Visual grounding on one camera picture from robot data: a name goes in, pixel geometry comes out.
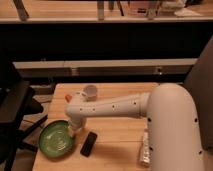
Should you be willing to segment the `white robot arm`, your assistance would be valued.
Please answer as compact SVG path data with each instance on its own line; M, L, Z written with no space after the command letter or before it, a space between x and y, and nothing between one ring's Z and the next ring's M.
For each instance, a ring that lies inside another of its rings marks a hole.
M66 107L70 126L78 130L88 117L146 117L151 171L204 171L195 102L182 86L164 83L150 93L91 101L75 93Z

